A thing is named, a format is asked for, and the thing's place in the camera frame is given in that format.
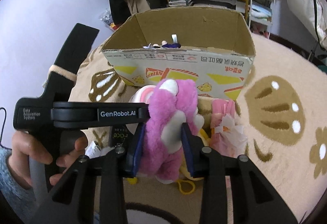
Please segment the person's left hand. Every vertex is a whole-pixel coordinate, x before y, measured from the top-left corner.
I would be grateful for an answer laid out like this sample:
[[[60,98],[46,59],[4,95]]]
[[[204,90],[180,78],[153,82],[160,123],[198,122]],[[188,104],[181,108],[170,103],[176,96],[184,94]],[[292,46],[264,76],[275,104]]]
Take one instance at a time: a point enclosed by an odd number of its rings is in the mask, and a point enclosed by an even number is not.
[[[74,150],[57,158],[56,165],[68,170],[80,155],[85,154],[87,146],[88,140],[85,135],[78,138],[75,141]],[[33,187],[29,158],[46,165],[53,161],[51,154],[37,139],[25,132],[16,131],[12,137],[12,153],[7,159],[7,165],[15,181],[25,190]]]

